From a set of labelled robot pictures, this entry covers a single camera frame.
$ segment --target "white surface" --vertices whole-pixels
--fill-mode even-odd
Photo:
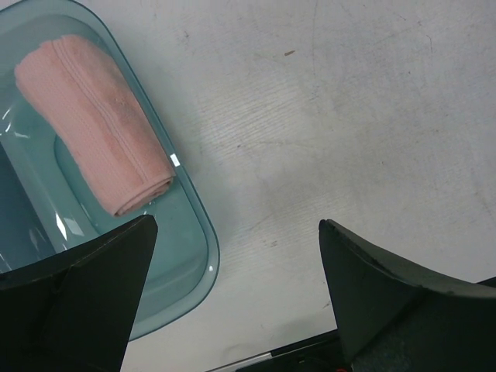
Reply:
[[[130,343],[125,372],[205,371],[334,328],[322,218],[445,274],[496,275],[493,1],[83,3],[166,122],[222,250],[209,297]]]

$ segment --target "teal plastic basin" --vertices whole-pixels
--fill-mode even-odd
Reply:
[[[43,41],[67,34],[87,38],[114,58],[175,166],[176,178],[169,191],[123,217],[110,216],[103,210],[62,140],[16,87],[13,70],[22,58]],[[15,182],[20,182],[32,206],[28,209],[34,212],[28,214],[36,213],[15,223],[28,227],[30,223],[41,224],[44,231],[40,236],[47,236],[50,241],[43,246],[36,244],[37,250],[43,249],[37,255],[28,243],[17,244],[17,255],[29,255],[29,260],[18,260],[17,265],[68,250],[140,214],[150,214],[159,226],[158,237],[131,339],[191,311],[215,282],[219,270],[218,241],[162,122],[109,30],[95,14],[76,2],[25,0],[0,11],[0,50],[0,144],[18,178]],[[2,239],[3,246],[17,242],[9,234]],[[0,248],[0,257],[2,250],[8,248]]]

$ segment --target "blue container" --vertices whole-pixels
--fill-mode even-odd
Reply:
[[[43,41],[67,34],[83,36],[113,57],[175,166],[176,178],[164,195],[123,217],[102,209],[62,140],[15,84],[14,67],[25,55]],[[5,195],[0,204],[2,221],[15,226],[12,233],[2,234],[0,272],[85,243],[140,214],[151,214],[158,237],[131,339],[191,311],[215,282],[218,241],[162,122],[109,30],[76,2],[25,0],[0,12],[0,50],[0,172]],[[9,201],[13,198],[17,204]],[[36,232],[36,244],[30,232]]]

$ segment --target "scratched white surface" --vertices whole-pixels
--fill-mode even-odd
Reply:
[[[333,329],[322,218],[445,274],[496,275],[496,2],[83,3],[222,251],[205,302],[130,343],[125,372],[205,371]]]

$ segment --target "towel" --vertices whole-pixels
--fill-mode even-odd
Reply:
[[[64,141],[111,215],[163,194],[174,171],[114,60],[76,35],[46,41],[16,66],[26,100]]]

